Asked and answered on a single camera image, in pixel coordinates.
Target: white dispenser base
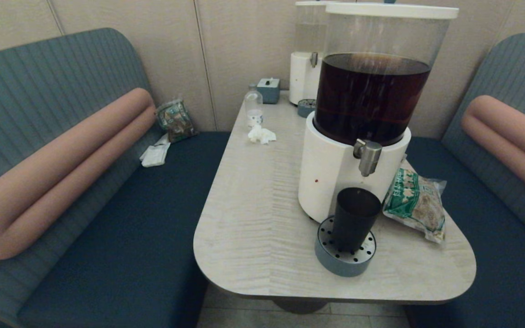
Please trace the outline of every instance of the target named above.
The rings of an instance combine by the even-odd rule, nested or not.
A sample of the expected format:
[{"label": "white dispenser base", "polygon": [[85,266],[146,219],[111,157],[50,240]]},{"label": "white dispenser base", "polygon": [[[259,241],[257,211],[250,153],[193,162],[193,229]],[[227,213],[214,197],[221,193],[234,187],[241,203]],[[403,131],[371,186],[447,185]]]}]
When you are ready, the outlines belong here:
[{"label": "white dispenser base", "polygon": [[376,171],[363,177],[358,169],[360,160],[353,155],[354,147],[317,131],[314,117],[315,113],[311,113],[307,118],[299,177],[299,203],[303,210],[321,223],[334,214],[337,194],[348,187],[366,189],[384,201],[410,142],[410,129],[404,131],[398,143],[382,148]]},{"label": "white dispenser base", "polygon": [[291,71],[289,77],[289,101],[298,104],[304,99],[317,99],[319,73],[322,57],[317,58],[317,65],[311,66],[310,52],[293,52],[291,54]]}]

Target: blue upholstered backrest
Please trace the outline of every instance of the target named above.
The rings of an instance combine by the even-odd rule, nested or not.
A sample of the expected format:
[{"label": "blue upholstered backrest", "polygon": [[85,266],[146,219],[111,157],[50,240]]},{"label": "blue upholstered backrest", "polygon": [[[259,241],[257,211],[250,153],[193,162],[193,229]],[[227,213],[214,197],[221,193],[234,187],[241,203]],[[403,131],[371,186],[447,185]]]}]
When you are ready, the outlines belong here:
[{"label": "blue upholstered backrest", "polygon": [[[0,175],[135,87],[150,91],[133,46],[113,29],[0,51]],[[151,129],[36,244],[0,261],[0,319],[20,326],[17,310],[158,137]]]},{"label": "blue upholstered backrest", "polygon": [[460,127],[465,109],[480,95],[490,95],[525,114],[525,34],[507,38],[488,54],[442,140],[525,223],[525,184]]}]

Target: glass bottle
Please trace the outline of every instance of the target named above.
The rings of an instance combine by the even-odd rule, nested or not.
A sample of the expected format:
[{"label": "glass bottle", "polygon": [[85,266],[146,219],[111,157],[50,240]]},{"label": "glass bottle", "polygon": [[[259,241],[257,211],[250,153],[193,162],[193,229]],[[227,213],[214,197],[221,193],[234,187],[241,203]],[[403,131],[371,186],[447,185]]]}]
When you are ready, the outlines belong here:
[{"label": "glass bottle", "polygon": [[244,112],[246,113],[246,124],[249,128],[263,123],[263,95],[257,91],[257,85],[248,85],[249,91],[244,96]]}]

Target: plastic cup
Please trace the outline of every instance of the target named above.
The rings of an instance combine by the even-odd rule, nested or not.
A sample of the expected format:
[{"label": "plastic cup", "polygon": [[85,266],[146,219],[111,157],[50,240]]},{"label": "plastic cup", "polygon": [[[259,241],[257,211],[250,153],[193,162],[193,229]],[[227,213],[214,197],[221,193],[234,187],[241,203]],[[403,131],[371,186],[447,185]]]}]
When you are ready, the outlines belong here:
[{"label": "plastic cup", "polygon": [[346,188],[337,195],[333,239],[338,248],[356,251],[374,225],[382,203],[376,195],[361,188]]}]

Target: table pedestal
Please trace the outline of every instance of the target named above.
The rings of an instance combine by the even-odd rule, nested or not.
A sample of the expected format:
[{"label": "table pedestal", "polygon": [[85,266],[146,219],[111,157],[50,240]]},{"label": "table pedestal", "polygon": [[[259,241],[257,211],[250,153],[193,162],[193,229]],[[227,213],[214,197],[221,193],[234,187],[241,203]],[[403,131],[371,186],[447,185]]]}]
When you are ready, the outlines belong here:
[{"label": "table pedestal", "polygon": [[319,311],[327,302],[318,302],[318,301],[279,301],[273,300],[281,309],[289,311],[292,313],[297,313],[299,315],[306,315]]}]

